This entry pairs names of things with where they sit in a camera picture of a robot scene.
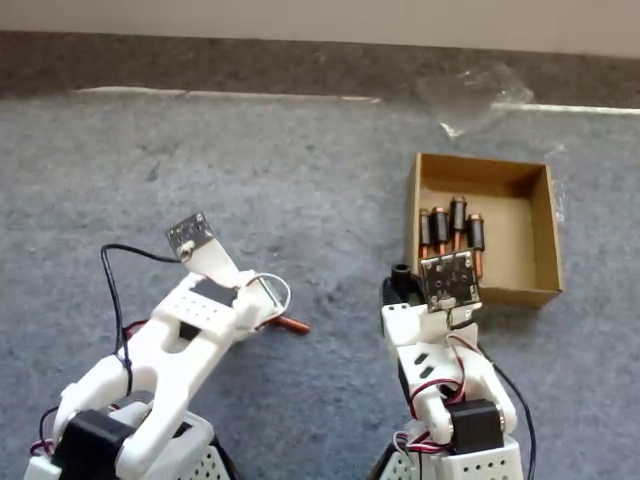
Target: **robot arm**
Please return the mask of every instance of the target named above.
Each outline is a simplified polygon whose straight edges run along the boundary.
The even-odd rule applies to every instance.
[[[470,251],[423,260],[420,277],[396,266],[383,285],[383,335],[413,420],[372,480],[523,478],[516,409],[471,321],[482,306],[472,262]]]
[[[278,298],[265,281],[272,276],[239,271],[202,214],[167,235],[189,273],[127,344],[132,391],[153,392],[153,401],[104,413],[126,396],[128,372],[115,355],[100,360],[62,392],[53,455],[34,457],[25,479],[178,478],[186,457],[199,461],[205,452],[213,430],[187,412],[189,402],[231,345],[282,314],[289,298]],[[176,437],[185,422],[189,431]],[[180,457],[167,464],[176,449]],[[152,468],[158,462],[163,471]]]

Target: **perforated plate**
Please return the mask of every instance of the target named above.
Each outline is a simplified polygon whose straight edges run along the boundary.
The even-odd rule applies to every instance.
[[[445,457],[440,466],[447,480],[522,480],[520,447],[510,437],[503,448]]]
[[[202,460],[193,471],[188,476],[180,477],[178,480],[231,480],[231,477],[227,473],[222,458],[220,458],[218,449],[209,446]]]
[[[389,463],[380,475],[380,480],[416,480],[417,475],[417,472],[411,469],[407,457],[395,452],[389,458]]]

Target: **red wire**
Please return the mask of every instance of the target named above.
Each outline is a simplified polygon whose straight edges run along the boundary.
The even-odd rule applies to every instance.
[[[453,378],[438,378],[436,380],[430,380],[428,382],[423,383],[413,391],[413,393],[411,394],[411,398],[409,399],[409,408],[411,410],[411,416],[413,418],[415,419],[418,418],[416,416],[415,406],[413,405],[413,401],[415,400],[415,398],[427,388],[433,387],[435,385],[443,385],[445,383],[455,384],[458,387],[458,390],[460,390],[460,387],[462,386],[462,384],[458,380],[454,380]],[[456,395],[452,398],[452,400],[456,399],[457,396],[458,396],[458,393],[456,393]]]
[[[148,321],[149,321],[149,319],[147,318],[146,320],[138,320],[137,322],[133,322],[133,323],[130,323],[129,325],[127,325],[124,328],[125,334],[127,335],[127,339],[129,339],[131,337],[131,330],[133,330],[136,327],[141,327],[142,325],[144,325]]]

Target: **open cardboard box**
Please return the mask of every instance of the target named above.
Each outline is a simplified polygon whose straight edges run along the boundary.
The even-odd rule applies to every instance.
[[[551,172],[546,165],[419,153],[409,178],[407,263],[418,273],[419,210],[467,199],[484,218],[485,303],[539,308],[562,292]]]

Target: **clear plastic wrap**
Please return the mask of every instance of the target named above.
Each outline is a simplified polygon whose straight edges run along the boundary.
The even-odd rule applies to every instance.
[[[509,107],[533,100],[533,92],[501,63],[432,74],[418,80],[417,91],[450,137],[479,130],[508,113]]]

